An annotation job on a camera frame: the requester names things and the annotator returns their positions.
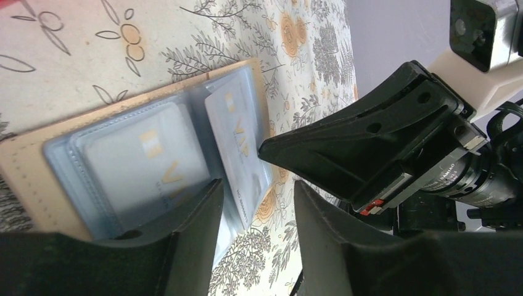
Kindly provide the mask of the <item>beige card holder wallet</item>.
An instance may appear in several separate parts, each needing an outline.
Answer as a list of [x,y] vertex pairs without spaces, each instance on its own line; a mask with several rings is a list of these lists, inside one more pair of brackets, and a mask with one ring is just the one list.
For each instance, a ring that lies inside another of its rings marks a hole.
[[224,181],[215,261],[273,185],[257,59],[173,83],[1,143],[1,176],[40,231],[119,236]]

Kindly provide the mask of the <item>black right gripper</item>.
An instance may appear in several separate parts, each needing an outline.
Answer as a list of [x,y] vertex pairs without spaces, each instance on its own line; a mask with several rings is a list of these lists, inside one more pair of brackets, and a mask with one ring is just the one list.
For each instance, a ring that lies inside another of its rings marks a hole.
[[350,202],[352,215],[397,236],[465,231],[459,204],[483,227],[519,230],[522,131],[515,126],[485,135],[463,121],[474,114],[412,60],[346,108],[265,140],[258,155]]

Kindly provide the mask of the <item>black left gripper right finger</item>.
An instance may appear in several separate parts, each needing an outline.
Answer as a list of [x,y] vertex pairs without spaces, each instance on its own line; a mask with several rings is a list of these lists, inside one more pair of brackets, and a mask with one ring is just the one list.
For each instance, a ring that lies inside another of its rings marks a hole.
[[522,234],[384,233],[294,183],[306,295],[521,295]]

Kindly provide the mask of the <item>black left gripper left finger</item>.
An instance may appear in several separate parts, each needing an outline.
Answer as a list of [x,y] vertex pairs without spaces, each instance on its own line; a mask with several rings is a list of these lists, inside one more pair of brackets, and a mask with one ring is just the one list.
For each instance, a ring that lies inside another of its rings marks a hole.
[[1,234],[2,295],[206,295],[223,209],[221,179],[113,239]]

